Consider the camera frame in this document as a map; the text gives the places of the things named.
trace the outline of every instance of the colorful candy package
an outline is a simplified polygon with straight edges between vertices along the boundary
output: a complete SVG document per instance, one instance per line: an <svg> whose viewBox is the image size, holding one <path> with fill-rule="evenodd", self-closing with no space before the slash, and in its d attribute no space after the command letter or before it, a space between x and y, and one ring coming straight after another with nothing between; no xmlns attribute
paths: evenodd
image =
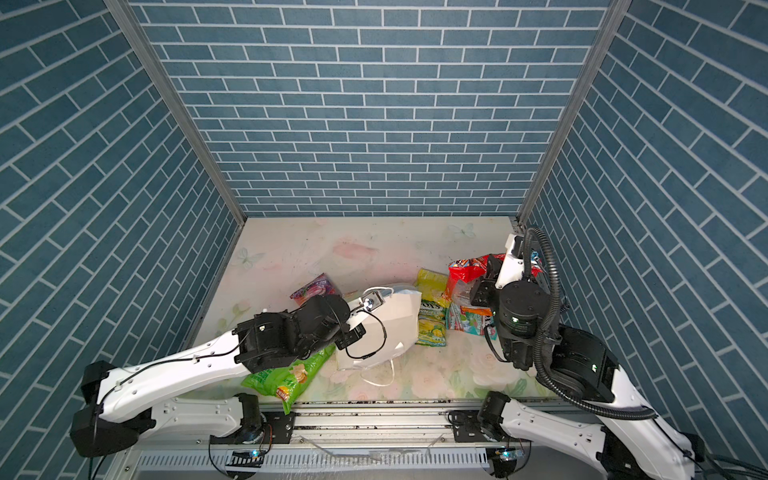
<svg viewBox="0 0 768 480"><path fill-rule="evenodd" d="M329 295L339 293L339 289L333 285L333 282L325 273L321 273L316 279L312 280L305 286L302 286L297 291L291 293L290 297L296 301L299 305L303 305L306 299L315 295Z"/></svg>

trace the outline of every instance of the blue brick wall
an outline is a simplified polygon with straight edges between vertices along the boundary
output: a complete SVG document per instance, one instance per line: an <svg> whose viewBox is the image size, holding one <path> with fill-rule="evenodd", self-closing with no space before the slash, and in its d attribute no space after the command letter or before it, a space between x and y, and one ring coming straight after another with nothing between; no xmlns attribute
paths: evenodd
<svg viewBox="0 0 768 480"><path fill-rule="evenodd" d="M608 0L131 4L249 216L421 216L517 211Z"/></svg>
<svg viewBox="0 0 768 480"><path fill-rule="evenodd" d="M768 5L634 0L532 217L569 320L660 413L768 460Z"/></svg>
<svg viewBox="0 0 768 480"><path fill-rule="evenodd" d="M101 0L0 12L0 478L85 478L83 367L178 350L235 225Z"/></svg>

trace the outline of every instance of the black cable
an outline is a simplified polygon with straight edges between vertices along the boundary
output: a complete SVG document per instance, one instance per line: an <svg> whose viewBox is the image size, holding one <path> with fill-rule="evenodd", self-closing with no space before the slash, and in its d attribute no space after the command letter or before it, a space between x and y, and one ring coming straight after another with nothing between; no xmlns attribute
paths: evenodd
<svg viewBox="0 0 768 480"><path fill-rule="evenodd" d="M151 364L145 366L144 368L139 369L138 371L136 371L133 374L129 375L126 379L121 380L116 386L113 386L111 389L109 389L107 391L107 393L104 394L103 397L101 397L101 402L99 402L99 404L96 406L96 410L94 411L94 413L97 416L97 418L96 418L97 421L94 421L94 442L96 442L96 425L98 424L98 415L100 415L101 412L103 411L103 409L104 409L104 402L107 400L107 397L109 396L109 394L114 392L114 390L118 386L122 386L128 380L133 379L139 373L142 373L143 371L148 370L148 369L152 368L153 366L164 365L166 363L174 363L174 362L193 362L193 361L196 361L196 360L200 361L201 359L209 359L209 358L214 358L214 357L218 357L218 356L227 356L227 355L231 354L232 352L234 352L235 350L239 349L243 345L243 342L245 342L245 339L248 338L248 333L250 333L250 331L246 332L245 335L243 335L243 339L241 341L239 341L238 344L235 345L235 347L232 348L232 350L230 350L229 352L225 352L225 353L211 353L210 355L193 356L192 358L161 360L160 362L151 363Z"/></svg>
<svg viewBox="0 0 768 480"><path fill-rule="evenodd" d="M743 468L746 468L747 470L752 470L753 472L760 473L761 475L764 475L764 476L768 476L768 470L764 469L763 467L752 465L751 463L743 462L736 458L726 457L725 455L714 455L714 454L707 455L707 460L709 460L710 463L713 460L717 460L718 462L730 463L731 465L743 467Z"/></svg>
<svg viewBox="0 0 768 480"><path fill-rule="evenodd" d="M507 360L507 359L501 358L499 356L499 354L496 352L496 348L494 348L493 343L491 343L491 334L488 333L488 328L489 327L490 327L490 325L487 325L487 324L484 327L482 327L482 333L483 333L483 335L485 335L485 341L488 342L488 348L491 349L491 352L493 352L493 356L496 357L496 359L499 362L511 363L512 362L511 360Z"/></svg>
<svg viewBox="0 0 768 480"><path fill-rule="evenodd" d="M215 468L215 469L216 469L216 470L217 470L217 471L218 471L218 472L219 472L221 475L224 475L224 476L225 476L225 477L227 477L227 478L232 478L232 477L230 477L230 474L228 474L228 473L226 473L225 471L223 471L223 470L222 470L221 468L219 468L219 466L218 466L218 465L216 465L216 463L214 462L214 457L213 457L213 456L211 456L211 454L210 454L210 439L208 440L208 461L210 462L210 464L211 464L211 465L213 465L213 466L214 466L214 468Z"/></svg>
<svg viewBox="0 0 768 480"><path fill-rule="evenodd" d="M723 472L726 472L728 475L741 475L743 477L748 478L757 478L757 480L768 480L768 476L762 475L757 472L751 472L749 470L736 470L735 468L723 468ZM704 470L702 472L705 475L711 475L713 473L720 474L715 468L712 468L711 470Z"/></svg>
<svg viewBox="0 0 768 480"><path fill-rule="evenodd" d="M665 437L667 437L667 440L669 440L669 441L672 443L672 445L674 445L675 447L677 447L677 449L678 449L678 450L680 450L680 453L682 453L682 454L683 454L683 457L685 457L685 458L690 458L691 460L694 460L694 454L692 453L692 451L691 451L691 450L685 450L685 449L681 448L681 447L680 447L680 446L679 446L679 445L678 445L678 444L677 444L677 443L676 443L676 442L675 442L675 441L672 439L672 437L670 437L670 436L669 436L669 434L667 433L667 431L661 428L661 424L660 424L660 423L659 423L659 422L658 422L656 419L651 419L651 420L653 420L653 421L654 421L654 423L656 424L656 426L657 426L657 427L659 427L659 430L661 430L661 433L664 433L664 436L665 436Z"/></svg>
<svg viewBox="0 0 768 480"><path fill-rule="evenodd" d="M544 348L545 341L548 336L549 329L552 323L557 320L557 316L560 313L560 276L558 272L558 262L554 257L554 251L552 245L549 242L549 238L546 233L540 228L529 227L525 231L525 237L523 239L523 269L524 278L530 279L531 277L531 242L533 236L538 238L539 246L541 247L541 254L545 259L545 268L549 278L549 309L547 310L547 316L541 322L538 327L538 333L536 334L533 345L533 363L536 367L537 378L542 385L556 393L560 398L566 402L577 406L578 408L594 413L597 416L605 417L607 419L616 420L648 420L658 417L657 413L653 409L644 408L640 411L627 411L620 409L612 409L610 407L603 407L592 405L581 399L576 399L570 394L561 389L557 383L552 379L548 367L544 364L544 357L542 350Z"/></svg>
<svg viewBox="0 0 768 480"><path fill-rule="evenodd" d="M386 327L384 326L384 322L382 322L382 321L381 321L381 319L380 319L379 317L377 317L376 315L374 315L373 313L371 313L371 312L369 312L369 311L367 311L367 310L363 310L363 312L364 312L364 313L367 313L367 314L368 314L368 315L370 315L370 316L372 316L373 318L375 318L375 319L376 319L376 321L377 321L377 322L379 322L379 325L381 325L381 326L382 326L382 333L384 334L384 339L382 340L382 344L381 344L381 346L379 346L379 348L378 348L378 349L376 349L376 350L372 351L371 353L368 353L367 355L363 355L363 356L353 356L353 355L350 355L350 354L349 354L349 347L346 347L346 348L344 349L344 351L346 352L346 355L347 355L347 356L348 356L350 359L355 359L355 360L365 360L365 359L369 359L369 358L371 358L372 356L374 356L375 354L377 354L377 353L381 352L381 349L382 349L382 348L384 348L384 345L386 345Z"/></svg>
<svg viewBox="0 0 768 480"><path fill-rule="evenodd" d="M520 449L523 451L523 455L524 455L525 450L523 449L523 442L521 442L520 439L518 439L518 442L520 442ZM528 440L528 456L525 457L525 463L516 470L517 472L520 472L523 468L525 468L528 465L528 463L531 461L532 454L533 454L533 442Z"/></svg>
<svg viewBox="0 0 768 480"><path fill-rule="evenodd" d="M91 468L94 466L94 459L91 458L91 461L88 463L88 478L90 480L95 480L98 475L98 469L101 468L101 464L104 463L104 460L107 458L106 455L101 457L101 460L99 461L98 465L96 465L96 470L94 470L93 476L91 476Z"/></svg>
<svg viewBox="0 0 768 480"><path fill-rule="evenodd" d="M326 303L326 305L327 305L327 306L328 306L328 308L330 309L331 313L333 313L333 316L334 316L334 317L336 317L336 322L339 324L339 330L342 330L342 329L343 329L343 327L342 327L342 325L341 325L341 320L339 319L339 316L338 316L338 315L336 315L336 311L335 311L335 310L334 310L334 309L333 309L333 308L330 306L330 304L328 303L328 300L326 300L326 298L325 298L324 296L323 296L322 298L323 298L323 302L325 302L325 303ZM386 327L384 326L384 322L382 322L382 321L381 321L381 319L380 319L379 317L377 317L377 316L376 316L376 315L374 315L373 313L369 312L368 310L365 310L365 308L364 308L364 307L363 307L363 308L361 308L361 307L358 307L358 308L356 308L356 309L352 310L352 311L349 313L349 315L351 316L351 315L353 315L354 313L359 313L359 312L364 312L364 313L367 313L368 315L370 315L370 316L372 316L373 318L375 318L375 319L376 319L376 321L377 321L377 322L379 322L379 325L381 325L381 326L382 326L382 333L384 334L384 340L382 340L382 344L381 344L381 346L380 346L378 349L376 349L376 350L372 351L371 353L368 353L367 355L363 355L363 356L353 356L353 355L350 355L350 354L349 354L349 347L346 347L346 348L344 349L344 351L346 352L346 355L347 355L347 356L348 356L350 359L355 359L355 360L365 360L365 359L369 359L369 358L371 358L372 356L374 356L375 354L377 354L377 353L381 352L382 348L384 348L384 345L386 345Z"/></svg>

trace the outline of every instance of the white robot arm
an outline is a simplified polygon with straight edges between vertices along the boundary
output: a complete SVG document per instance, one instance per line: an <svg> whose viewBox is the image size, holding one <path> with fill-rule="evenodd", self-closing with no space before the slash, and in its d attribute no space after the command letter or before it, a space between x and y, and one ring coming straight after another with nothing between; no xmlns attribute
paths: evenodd
<svg viewBox="0 0 768 480"><path fill-rule="evenodd" d="M570 422L490 392L478 414L482 431L495 441L530 439L611 478L693 478L694 460L703 459L701 440L658 418L597 337L560 325L557 271L554 258L546 258L551 247L540 237L550 290L545 292L531 278L530 237L510 237L503 265L490 256L496 264L489 264L488 275L475 284L472 302L492 309L503 350L503 358L497 358L520 369L535 365L539 382L594 413L602 424ZM168 432L253 443L263 437L255 396L216 401L177 396L288 366L330 343L345 348L365 334L359 316L385 301L376 291L349 304L339 296L316 296L293 312L261 313L210 342L150 363L124 369L93 363L81 386L87 406L74 414L70 436L88 458Z"/></svg>

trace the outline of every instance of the black motor housing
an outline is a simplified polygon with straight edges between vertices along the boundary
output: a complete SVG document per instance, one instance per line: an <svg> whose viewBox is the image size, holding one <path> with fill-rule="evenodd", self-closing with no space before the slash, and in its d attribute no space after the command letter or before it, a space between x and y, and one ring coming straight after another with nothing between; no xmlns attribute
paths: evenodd
<svg viewBox="0 0 768 480"><path fill-rule="evenodd" d="M510 282L497 290L498 268L491 265L491 258L488 273L472 287L471 303L491 309L504 358L516 369L528 370L533 365L533 340L549 309L549 293L534 280ZM557 324L553 322L552 336L557 336Z"/></svg>

